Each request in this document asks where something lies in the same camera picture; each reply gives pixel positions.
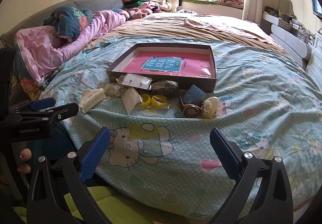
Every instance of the blue label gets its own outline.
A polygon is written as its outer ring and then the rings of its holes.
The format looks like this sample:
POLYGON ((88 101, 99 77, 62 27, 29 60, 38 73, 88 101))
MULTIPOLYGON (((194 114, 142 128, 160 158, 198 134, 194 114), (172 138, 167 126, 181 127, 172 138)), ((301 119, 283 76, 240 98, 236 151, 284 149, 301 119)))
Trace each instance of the blue label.
POLYGON ((182 59, 180 58, 149 58, 143 64, 142 69, 179 72, 181 65, 182 59))

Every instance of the blue floral pillow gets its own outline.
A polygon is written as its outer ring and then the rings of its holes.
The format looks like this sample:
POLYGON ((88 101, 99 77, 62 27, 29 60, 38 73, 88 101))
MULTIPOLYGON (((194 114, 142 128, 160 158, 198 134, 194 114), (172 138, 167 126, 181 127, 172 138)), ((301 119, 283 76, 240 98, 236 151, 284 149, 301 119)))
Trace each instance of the blue floral pillow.
POLYGON ((83 30, 92 21, 93 12, 89 9, 76 9, 61 6, 45 19, 41 26, 54 26, 58 38, 64 38, 68 42, 75 41, 83 30))

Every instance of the plastic bag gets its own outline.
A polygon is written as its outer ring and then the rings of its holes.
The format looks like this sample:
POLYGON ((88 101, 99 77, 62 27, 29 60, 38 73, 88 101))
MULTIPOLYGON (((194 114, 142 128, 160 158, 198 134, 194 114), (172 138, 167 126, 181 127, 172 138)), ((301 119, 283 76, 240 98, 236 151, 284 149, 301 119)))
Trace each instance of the plastic bag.
POLYGON ((150 84, 152 82, 152 78, 128 73, 126 75, 121 75, 117 82, 118 84, 122 84, 129 87, 149 89, 150 84))
POLYGON ((174 96, 179 94, 179 83, 161 80, 151 84, 151 94, 174 96))
POLYGON ((170 108, 170 102, 163 95, 153 95, 142 94, 141 98, 143 103, 140 105, 141 108, 154 108, 154 109, 168 109, 170 108))
POLYGON ((106 84, 104 93, 106 96, 122 97, 126 88, 120 85, 106 84))

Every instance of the gray quilted pillow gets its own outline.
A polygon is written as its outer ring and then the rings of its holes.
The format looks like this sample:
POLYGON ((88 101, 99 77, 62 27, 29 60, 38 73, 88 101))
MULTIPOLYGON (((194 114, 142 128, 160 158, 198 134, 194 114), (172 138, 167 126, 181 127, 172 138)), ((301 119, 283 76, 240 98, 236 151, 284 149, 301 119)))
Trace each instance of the gray quilted pillow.
POLYGON ((11 30, 1 35, 0 40, 3 46, 14 47, 14 38, 18 30, 37 27, 39 24, 50 16, 50 14, 60 6, 70 6, 75 8, 90 9, 94 13, 99 10, 121 9, 123 7, 122 0, 66 0, 52 5, 42 11, 39 11, 27 19, 23 20, 11 30))

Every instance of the metal screw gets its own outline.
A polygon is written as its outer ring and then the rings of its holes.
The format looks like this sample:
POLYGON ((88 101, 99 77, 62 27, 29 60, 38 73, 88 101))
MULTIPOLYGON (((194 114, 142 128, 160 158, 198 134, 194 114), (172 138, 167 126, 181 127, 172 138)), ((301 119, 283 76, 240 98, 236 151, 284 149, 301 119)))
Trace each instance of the metal screw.
POLYGON ((276 161, 276 162, 281 162, 281 161, 282 161, 282 159, 281 159, 279 156, 276 156, 276 157, 275 157, 275 161, 276 161))
POLYGON ((39 161, 39 162, 43 162, 43 161, 45 161, 45 159, 46 159, 46 157, 45 157, 45 156, 40 156, 40 157, 38 158, 38 161, 39 161))
POLYGON ((247 158, 247 159, 251 159, 251 158, 253 157, 253 154, 251 154, 250 152, 246 152, 246 153, 244 154, 244 156, 245 156, 245 158, 247 158))
POLYGON ((70 159, 76 157, 76 153, 74 151, 70 152, 67 154, 67 157, 69 157, 70 159))

